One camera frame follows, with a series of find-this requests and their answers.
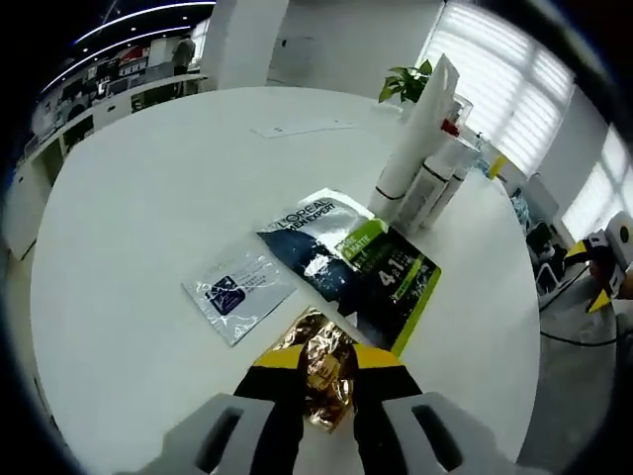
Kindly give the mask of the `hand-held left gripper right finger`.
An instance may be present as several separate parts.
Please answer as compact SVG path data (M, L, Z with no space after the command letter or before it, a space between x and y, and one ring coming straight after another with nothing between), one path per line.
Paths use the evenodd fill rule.
M367 474L523 474L494 433L435 392L392 353L353 346L354 438Z

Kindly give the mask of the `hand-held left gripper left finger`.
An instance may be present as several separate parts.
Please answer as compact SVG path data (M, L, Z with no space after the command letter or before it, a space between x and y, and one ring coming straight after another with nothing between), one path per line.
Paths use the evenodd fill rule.
M304 434L300 344L265 351L233 393L218 393L167 432L138 474L291 474Z

